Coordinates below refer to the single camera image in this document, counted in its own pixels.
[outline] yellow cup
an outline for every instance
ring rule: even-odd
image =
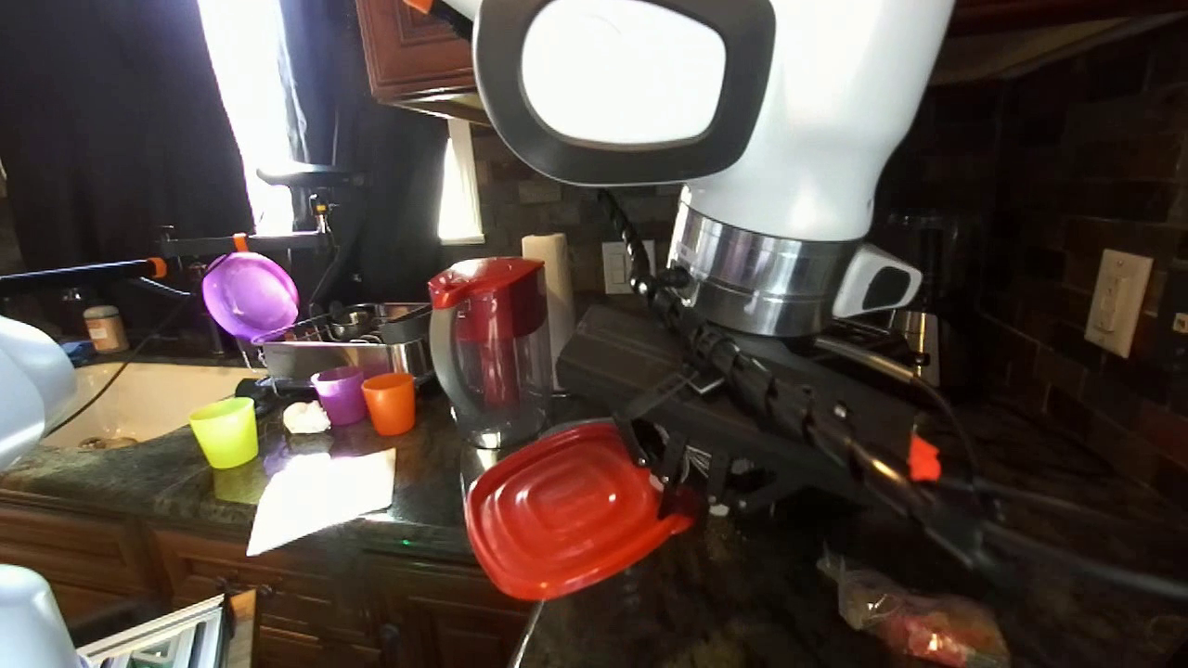
[[[247,399],[198,407],[190,431],[213,469],[242,469],[261,457],[257,407]]]

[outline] purple cup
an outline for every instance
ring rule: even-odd
[[[366,421],[364,369],[325,369],[325,372],[314,372],[309,381],[320,394],[320,406],[330,415],[330,425]]]

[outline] small plastic cup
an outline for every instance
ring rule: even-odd
[[[330,425],[345,427],[345,425],[366,421],[366,406],[359,390],[364,369],[325,369],[325,372],[314,372],[309,381],[320,394],[320,406],[330,415]]]
[[[417,427],[417,379],[406,372],[364,379],[364,401],[374,436],[397,440]]]
[[[247,399],[198,407],[190,431],[213,469],[242,469],[261,457],[257,407]]]

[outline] red container lid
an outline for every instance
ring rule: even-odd
[[[476,256],[427,284],[433,312],[457,307],[457,338],[527,338],[546,323],[546,275],[539,261]]]
[[[612,425],[572,425],[491,469],[463,524],[497,590],[548,602],[620,577],[693,521],[662,515],[655,475]]]

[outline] wire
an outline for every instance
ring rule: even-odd
[[[173,312],[166,312],[125,358],[124,365],[109,375],[109,381],[89,399],[83,401],[70,415],[64,415],[54,427],[48,427],[42,440],[53,440],[61,436],[64,427],[70,427],[83,414],[89,414],[116,381],[119,375],[148,350],[148,342],[156,333],[164,333],[173,320],[183,316],[183,303],[173,303]]]

